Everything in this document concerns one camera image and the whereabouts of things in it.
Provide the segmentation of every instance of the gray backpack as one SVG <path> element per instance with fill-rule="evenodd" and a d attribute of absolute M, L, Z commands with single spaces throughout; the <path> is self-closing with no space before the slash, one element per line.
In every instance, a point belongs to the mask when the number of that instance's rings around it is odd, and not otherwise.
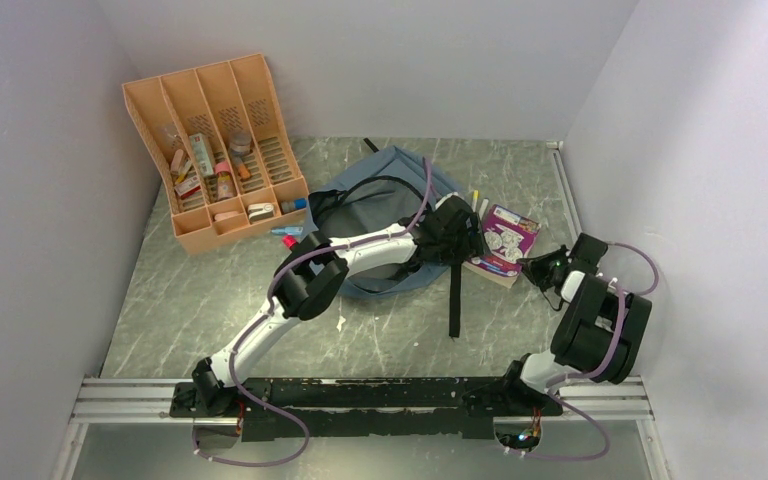
<path fill-rule="evenodd" d="M 308 198 L 304 235 L 319 230 L 329 237 L 350 237 L 386 228 L 412 217 L 425 193 L 422 156 L 390 146 L 357 162 Z M 442 196 L 459 186 L 437 167 L 432 167 L 433 198 L 427 211 Z M 428 262 L 383 265 L 348 278 L 340 294 L 374 298 L 425 287 L 448 267 Z"/>

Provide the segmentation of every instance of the floor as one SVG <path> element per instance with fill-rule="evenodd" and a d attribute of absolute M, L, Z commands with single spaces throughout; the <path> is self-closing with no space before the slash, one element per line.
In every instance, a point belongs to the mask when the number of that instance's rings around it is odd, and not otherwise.
<path fill-rule="evenodd" d="M 555 166 L 542 142 L 374 138 L 432 159 L 460 182 L 540 223 L 531 254 L 572 244 Z M 370 154 L 360 138 L 294 138 L 311 190 Z M 102 376 L 185 378 L 222 348 L 261 305 L 286 255 L 277 237 L 188 256 L 172 234 L 161 190 L 145 231 Z M 253 376 L 501 375 L 511 360 L 548 347 L 559 314 L 520 279 L 511 290 L 464 271 L 462 334 L 448 326 L 448 273 L 385 300 L 336 299 L 290 331 Z"/>

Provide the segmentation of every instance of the gray wall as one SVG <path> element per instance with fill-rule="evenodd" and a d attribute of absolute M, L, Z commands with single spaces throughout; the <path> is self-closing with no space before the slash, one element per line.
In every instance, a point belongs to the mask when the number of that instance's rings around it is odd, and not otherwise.
<path fill-rule="evenodd" d="M 144 75 L 263 52 L 291 133 L 560 139 L 637 0 L 99 0 Z"/>
<path fill-rule="evenodd" d="M 0 1 L 0 479 L 47 478 L 98 371 L 157 178 L 91 0 Z"/>
<path fill-rule="evenodd" d="M 564 156 L 586 230 L 663 269 L 641 368 L 674 478 L 768 478 L 768 2 L 641 0 Z"/>

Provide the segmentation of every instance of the wall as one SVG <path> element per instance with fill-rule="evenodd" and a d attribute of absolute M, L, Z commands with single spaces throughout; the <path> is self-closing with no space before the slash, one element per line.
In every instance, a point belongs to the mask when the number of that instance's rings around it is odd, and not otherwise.
<path fill-rule="evenodd" d="M 637 0 L 99 0 L 144 75 L 263 52 L 298 135 L 560 139 Z"/>
<path fill-rule="evenodd" d="M 674 478 L 768 478 L 768 2 L 641 0 L 564 157 L 585 229 L 663 269 L 641 369 Z"/>
<path fill-rule="evenodd" d="M 0 1 L 0 479 L 47 478 L 157 191 L 91 0 Z"/>

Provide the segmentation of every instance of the black strap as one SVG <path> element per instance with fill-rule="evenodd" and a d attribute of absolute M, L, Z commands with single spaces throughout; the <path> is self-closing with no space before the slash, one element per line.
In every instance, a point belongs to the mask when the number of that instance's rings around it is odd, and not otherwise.
<path fill-rule="evenodd" d="M 452 265 L 452 281 L 449 284 L 449 336 L 461 336 L 461 264 Z"/>
<path fill-rule="evenodd" d="M 372 150 L 372 153 L 375 153 L 375 152 L 378 151 L 378 147 L 376 147 L 375 144 L 372 143 L 372 140 L 370 140 L 368 138 L 364 138 L 363 139 L 363 143 L 365 143 L 366 146 L 369 147 L 370 150 Z"/>

